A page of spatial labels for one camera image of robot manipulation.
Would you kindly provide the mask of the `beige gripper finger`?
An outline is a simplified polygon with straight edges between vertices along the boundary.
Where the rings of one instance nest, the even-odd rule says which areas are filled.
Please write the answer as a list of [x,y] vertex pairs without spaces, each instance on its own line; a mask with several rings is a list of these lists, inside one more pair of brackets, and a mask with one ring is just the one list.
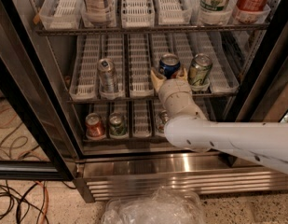
[[183,65],[180,66],[180,69],[176,72],[175,77],[177,79],[187,81],[187,70]]
[[160,88],[166,80],[167,78],[160,74],[155,67],[151,68],[151,81],[155,92],[159,92]]

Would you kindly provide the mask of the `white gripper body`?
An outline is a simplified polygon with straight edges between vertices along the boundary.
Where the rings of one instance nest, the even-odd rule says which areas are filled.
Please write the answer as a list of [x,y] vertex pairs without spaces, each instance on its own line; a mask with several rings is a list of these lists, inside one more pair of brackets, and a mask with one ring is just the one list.
[[199,107],[192,98],[192,90],[185,80],[166,80],[158,91],[158,98],[170,118],[177,114],[195,116],[199,112]]

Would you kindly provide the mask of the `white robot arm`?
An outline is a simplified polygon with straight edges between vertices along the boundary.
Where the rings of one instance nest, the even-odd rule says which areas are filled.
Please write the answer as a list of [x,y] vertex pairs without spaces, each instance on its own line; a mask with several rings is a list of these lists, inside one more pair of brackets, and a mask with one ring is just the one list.
[[288,175],[288,122],[210,121],[193,100],[185,69],[168,79],[153,68],[151,80],[169,116],[164,126],[169,143],[213,148]]

